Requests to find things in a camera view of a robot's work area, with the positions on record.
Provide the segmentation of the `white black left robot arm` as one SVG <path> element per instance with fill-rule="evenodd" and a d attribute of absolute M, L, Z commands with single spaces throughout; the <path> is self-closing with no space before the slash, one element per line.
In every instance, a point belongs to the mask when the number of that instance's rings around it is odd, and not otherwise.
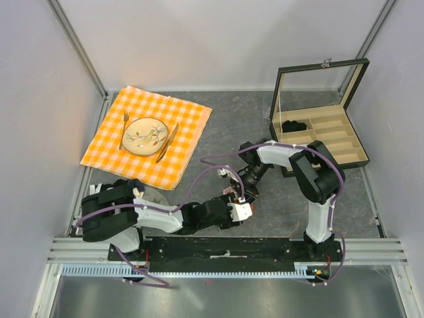
<path fill-rule="evenodd" d="M 82 229 L 85 242 L 107 242 L 130 260 L 140 260 L 146 250 L 143 227 L 186 236 L 212 226 L 235 227 L 251 216 L 251 205 L 239 203 L 233 193 L 178 207 L 137 180 L 117 180 L 89 187 L 76 226 Z"/>

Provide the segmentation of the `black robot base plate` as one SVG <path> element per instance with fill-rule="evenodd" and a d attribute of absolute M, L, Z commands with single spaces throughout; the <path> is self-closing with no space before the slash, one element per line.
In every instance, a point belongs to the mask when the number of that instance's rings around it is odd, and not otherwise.
<path fill-rule="evenodd" d="M 216 259 L 222 256 L 288 262 L 339 262 L 343 248 L 331 237 L 324 243 L 271 237 L 146 237 L 141 247 L 123 254 L 131 262 L 169 263 L 182 259 Z"/>

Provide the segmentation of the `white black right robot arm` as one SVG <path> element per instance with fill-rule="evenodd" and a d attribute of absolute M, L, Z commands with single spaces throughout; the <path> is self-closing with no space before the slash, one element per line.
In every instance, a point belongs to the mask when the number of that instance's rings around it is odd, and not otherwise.
<path fill-rule="evenodd" d="M 255 144 L 242 144 L 238 155 L 247 166 L 238 172 L 240 178 L 231 178 L 231 188 L 239 195 L 244 193 L 249 203 L 258 197 L 256 185 L 270 168 L 291 169 L 308 201 L 303 252 L 310 260 L 320 260 L 333 245 L 335 202 L 345 186 L 345 174 L 327 147 L 318 140 L 295 145 L 263 138 Z"/>

